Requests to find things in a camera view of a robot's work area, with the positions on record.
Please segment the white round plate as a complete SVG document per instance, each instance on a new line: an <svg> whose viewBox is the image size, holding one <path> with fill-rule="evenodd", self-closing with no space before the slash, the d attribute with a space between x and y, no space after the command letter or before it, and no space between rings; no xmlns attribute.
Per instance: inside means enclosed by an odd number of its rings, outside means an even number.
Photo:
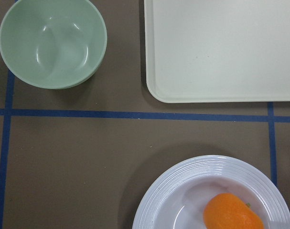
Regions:
<svg viewBox="0 0 290 229"><path fill-rule="evenodd" d="M135 229L203 229L203 210L220 193L232 193L267 229L290 229L290 211L277 187L257 168L228 156L198 156L159 176L137 209Z"/></svg>

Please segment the orange fruit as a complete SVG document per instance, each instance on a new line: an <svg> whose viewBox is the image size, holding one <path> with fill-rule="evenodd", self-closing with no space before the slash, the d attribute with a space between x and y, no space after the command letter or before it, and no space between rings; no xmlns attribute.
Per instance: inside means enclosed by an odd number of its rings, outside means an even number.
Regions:
<svg viewBox="0 0 290 229"><path fill-rule="evenodd" d="M231 193L221 193L213 197L204 208L203 221L207 229L264 228L260 217Z"/></svg>

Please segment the cream bear tray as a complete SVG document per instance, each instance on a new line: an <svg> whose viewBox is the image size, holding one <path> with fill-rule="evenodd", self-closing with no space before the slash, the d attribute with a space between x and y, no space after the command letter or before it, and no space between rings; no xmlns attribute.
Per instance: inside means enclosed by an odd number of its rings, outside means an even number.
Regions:
<svg viewBox="0 0 290 229"><path fill-rule="evenodd" d="M157 100L290 101L290 0L146 0L144 24Z"/></svg>

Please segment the green ceramic bowl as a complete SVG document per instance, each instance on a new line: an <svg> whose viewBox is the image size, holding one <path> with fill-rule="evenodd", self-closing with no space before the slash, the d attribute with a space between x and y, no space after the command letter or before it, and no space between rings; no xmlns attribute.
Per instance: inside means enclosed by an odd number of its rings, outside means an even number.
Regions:
<svg viewBox="0 0 290 229"><path fill-rule="evenodd" d="M89 79L102 64L107 29L88 0L20 0L0 26L0 53L23 82L66 89Z"/></svg>

